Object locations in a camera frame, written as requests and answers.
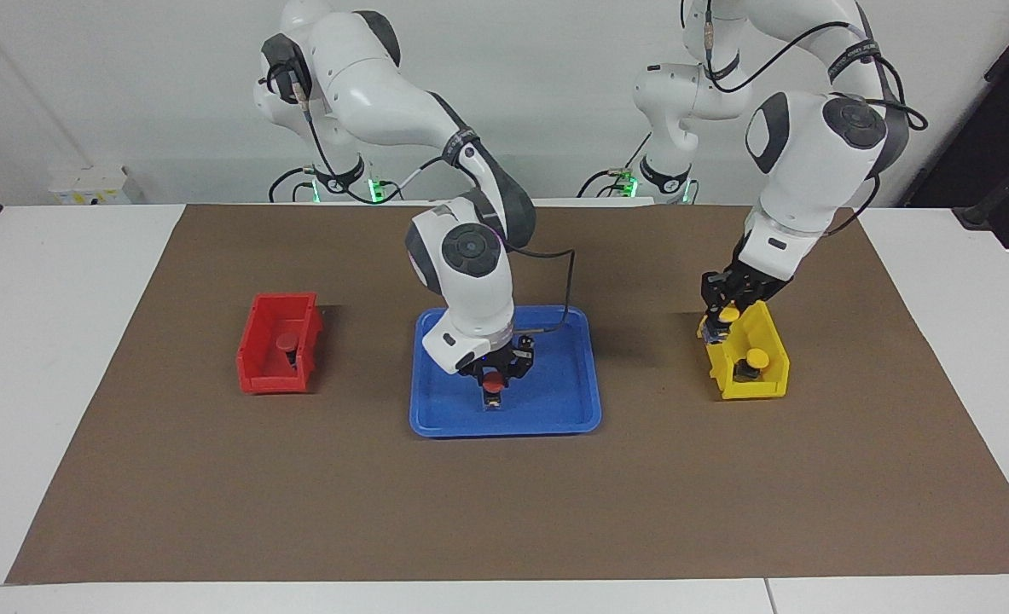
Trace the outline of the red plastic bin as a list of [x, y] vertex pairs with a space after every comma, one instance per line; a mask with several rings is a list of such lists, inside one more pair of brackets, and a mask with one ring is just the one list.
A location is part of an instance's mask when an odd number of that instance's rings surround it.
[[[287, 394], [308, 391], [316, 370], [316, 346], [323, 316], [316, 293], [258, 294], [248, 311], [236, 372], [246, 394]], [[299, 336], [299, 368], [292, 369], [275, 347], [282, 333]]]

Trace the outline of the blue plastic tray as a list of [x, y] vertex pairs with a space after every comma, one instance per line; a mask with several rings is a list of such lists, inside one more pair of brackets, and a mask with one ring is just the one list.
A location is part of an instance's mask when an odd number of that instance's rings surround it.
[[564, 325], [534, 338], [534, 365], [502, 392], [502, 405], [485, 411], [472, 377], [447, 374], [420, 341], [442, 317], [425, 310], [415, 323], [408, 420], [429, 438], [586, 434], [602, 417], [589, 319], [570, 308]]

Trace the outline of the brown paper table mat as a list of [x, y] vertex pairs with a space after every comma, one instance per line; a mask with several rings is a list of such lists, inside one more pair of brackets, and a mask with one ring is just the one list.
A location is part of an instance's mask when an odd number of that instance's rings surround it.
[[[411, 207], [188, 206], [9, 582], [1009, 574], [1009, 486], [861, 229], [772, 312], [787, 396], [720, 400], [698, 277], [738, 207], [543, 207], [578, 252], [603, 421], [431, 440], [409, 420]], [[258, 294], [316, 293], [308, 391], [246, 394]]]

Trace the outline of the yellow plastic bin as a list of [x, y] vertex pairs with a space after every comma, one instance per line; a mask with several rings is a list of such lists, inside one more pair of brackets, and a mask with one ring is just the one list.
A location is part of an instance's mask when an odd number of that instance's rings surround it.
[[[698, 325], [698, 338], [702, 341], [703, 317]], [[786, 394], [792, 363], [766, 302], [754, 303], [746, 317], [739, 318], [730, 327], [725, 342], [719, 345], [704, 342], [704, 345], [710, 361], [708, 376], [716, 382], [723, 400], [774, 399]], [[751, 347], [765, 350], [770, 365], [761, 380], [735, 382], [734, 364], [745, 357]]]

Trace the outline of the black equipment stand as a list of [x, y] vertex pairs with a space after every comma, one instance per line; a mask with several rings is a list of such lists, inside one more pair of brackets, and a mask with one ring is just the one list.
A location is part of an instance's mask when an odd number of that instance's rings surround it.
[[901, 205], [950, 210], [965, 229], [991, 232], [1009, 249], [1009, 45], [984, 80], [987, 93]]

